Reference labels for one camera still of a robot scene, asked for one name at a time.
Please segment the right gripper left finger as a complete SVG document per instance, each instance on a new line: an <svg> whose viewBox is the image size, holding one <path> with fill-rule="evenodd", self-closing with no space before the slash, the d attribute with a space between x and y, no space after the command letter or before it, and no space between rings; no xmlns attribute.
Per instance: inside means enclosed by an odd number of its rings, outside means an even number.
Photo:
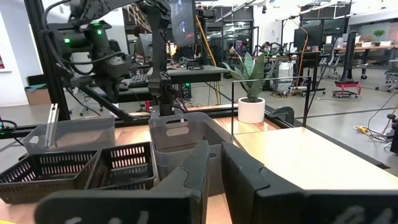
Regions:
<svg viewBox="0 0 398 224"><path fill-rule="evenodd" d="M204 223L210 146L200 141L150 190L66 190L42 199L36 223Z"/></svg>

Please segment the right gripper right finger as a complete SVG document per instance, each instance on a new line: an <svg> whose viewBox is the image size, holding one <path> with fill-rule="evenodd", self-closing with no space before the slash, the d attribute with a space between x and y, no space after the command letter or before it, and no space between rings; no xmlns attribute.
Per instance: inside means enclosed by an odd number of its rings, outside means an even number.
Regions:
<svg viewBox="0 0 398 224"><path fill-rule="evenodd" d="M397 223L395 190L304 190L227 142L221 172L233 223Z"/></svg>

